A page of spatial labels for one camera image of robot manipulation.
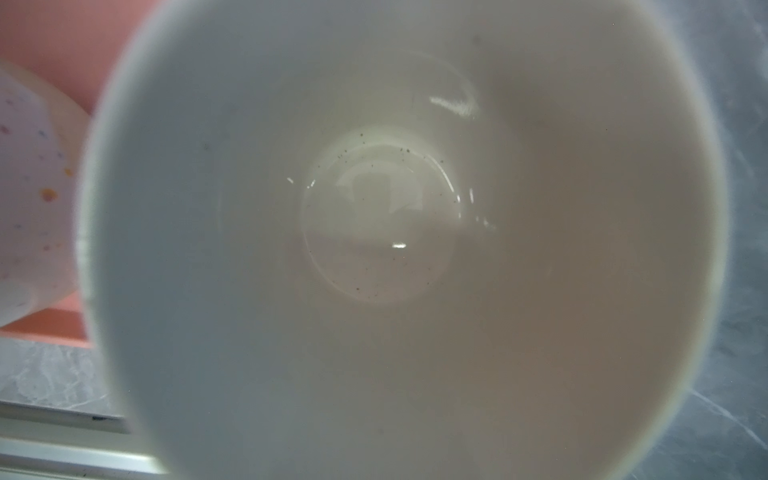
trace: marble surface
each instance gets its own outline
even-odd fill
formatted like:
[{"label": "marble surface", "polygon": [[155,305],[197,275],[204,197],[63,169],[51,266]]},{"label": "marble surface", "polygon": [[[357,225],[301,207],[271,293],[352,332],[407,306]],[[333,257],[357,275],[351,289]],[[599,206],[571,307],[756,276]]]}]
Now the marble surface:
[{"label": "marble surface", "polygon": [[9,338],[0,338],[0,402],[118,415],[92,350]]}]

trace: ceramic cup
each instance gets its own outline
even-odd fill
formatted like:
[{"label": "ceramic cup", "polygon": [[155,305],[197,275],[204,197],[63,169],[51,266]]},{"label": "ceramic cup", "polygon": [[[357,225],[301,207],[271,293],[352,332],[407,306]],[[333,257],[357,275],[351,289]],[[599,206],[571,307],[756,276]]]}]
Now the ceramic cup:
[{"label": "ceramic cup", "polygon": [[75,175],[88,115],[0,61],[0,326],[75,288]]},{"label": "ceramic cup", "polygon": [[91,332],[189,478],[620,475],[710,334],[720,152],[636,2],[168,2],[96,123]]}]

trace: pink wall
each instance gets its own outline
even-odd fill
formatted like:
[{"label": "pink wall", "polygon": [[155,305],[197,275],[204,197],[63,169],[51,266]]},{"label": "pink wall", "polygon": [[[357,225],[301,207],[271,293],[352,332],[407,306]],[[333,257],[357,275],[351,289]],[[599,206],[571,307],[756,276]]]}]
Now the pink wall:
[{"label": "pink wall", "polygon": [[0,0],[0,57],[93,111],[133,30],[159,0]]}]

